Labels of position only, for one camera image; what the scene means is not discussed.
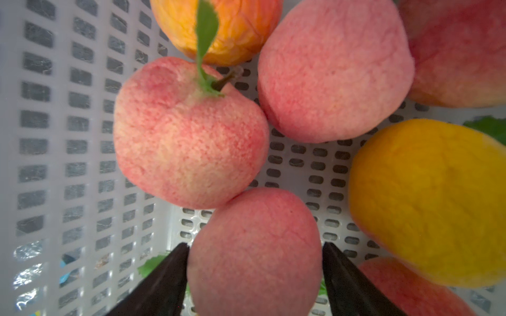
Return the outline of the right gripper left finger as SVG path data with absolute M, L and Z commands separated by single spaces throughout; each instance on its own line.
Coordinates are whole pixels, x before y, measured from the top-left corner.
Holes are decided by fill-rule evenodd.
M 107 316 L 180 315 L 187 287 L 190 247 L 180 243 Z

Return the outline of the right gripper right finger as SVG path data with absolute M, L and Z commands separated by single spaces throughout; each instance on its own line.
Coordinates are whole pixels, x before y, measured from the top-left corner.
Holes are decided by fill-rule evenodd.
M 335 244 L 324 243 L 322 267 L 333 316 L 406 316 Z

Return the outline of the pink peach with leaf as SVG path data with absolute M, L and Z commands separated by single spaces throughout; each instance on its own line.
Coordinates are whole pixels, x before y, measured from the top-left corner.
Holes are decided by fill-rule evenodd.
M 214 209 L 244 191 L 269 149 L 266 116 L 205 66 L 219 18 L 196 9 L 196 59 L 162 57 L 138 69 L 115 100 L 113 143 L 121 172 L 171 204 Z

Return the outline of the orange-red peach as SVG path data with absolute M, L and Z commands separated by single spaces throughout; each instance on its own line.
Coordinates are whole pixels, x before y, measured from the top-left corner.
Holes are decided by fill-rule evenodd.
M 283 1 L 211 1 L 218 15 L 215 40 L 204 63 L 228 67 L 257 55 L 281 20 Z M 196 0 L 154 0 L 154 17 L 170 42 L 187 57 L 196 57 Z

